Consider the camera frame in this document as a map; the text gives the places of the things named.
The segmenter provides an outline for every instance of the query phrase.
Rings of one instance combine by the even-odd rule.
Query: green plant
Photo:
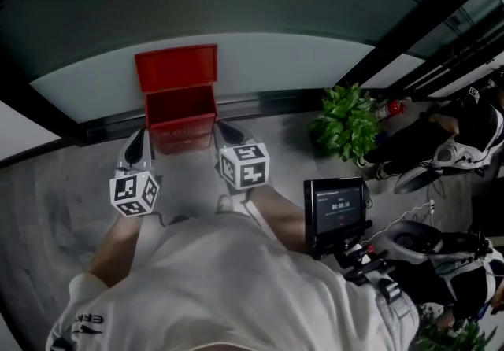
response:
[[[338,154],[344,161],[354,162],[375,147],[379,132],[371,98],[362,95],[357,84],[325,90],[324,111],[311,126],[313,144],[326,155]]]
[[[448,331],[440,331],[435,325],[435,313],[425,306],[421,310],[420,329],[411,349],[417,351],[484,351],[495,336],[497,327],[488,338],[480,333],[478,323],[459,320]]]

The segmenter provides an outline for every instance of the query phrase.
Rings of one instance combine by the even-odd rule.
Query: red bottle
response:
[[[386,105],[375,111],[375,116],[378,121],[384,121],[390,119],[393,116],[401,114],[405,111],[406,106],[401,101],[388,102]]]

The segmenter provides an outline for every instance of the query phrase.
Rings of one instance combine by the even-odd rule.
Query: gray floor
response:
[[[384,124],[396,131],[414,120],[420,106]],[[315,113],[244,120],[271,157],[272,185],[302,206],[304,179],[355,176],[351,162],[319,158],[308,140]],[[109,204],[109,179],[124,140],[86,148],[70,147],[15,164],[0,171],[0,291],[22,333],[43,349],[51,324],[65,307],[70,279],[85,269],[116,213]],[[215,151],[157,158],[163,175],[157,210],[163,220],[177,215],[213,212],[222,182],[214,171]],[[466,229],[470,224],[469,175],[443,178],[446,200],[432,188],[435,225],[443,230]],[[374,231],[427,200],[426,189],[412,194],[391,192],[393,179],[369,180]],[[427,212],[419,210],[418,215]]]

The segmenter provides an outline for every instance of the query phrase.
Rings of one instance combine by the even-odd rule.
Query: red plastic crate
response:
[[[136,54],[135,62],[156,147],[166,154],[207,147],[218,116],[217,45]]]

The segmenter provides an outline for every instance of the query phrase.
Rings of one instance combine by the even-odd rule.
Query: black pants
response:
[[[454,301],[446,283],[436,274],[430,261],[417,265],[406,261],[393,261],[392,264],[395,270],[389,276],[415,304],[434,302],[448,305]]]
[[[391,161],[384,171],[397,175],[432,159],[437,147],[449,137],[451,133],[437,123],[420,119],[392,135],[382,146],[369,151],[364,158],[373,164]]]

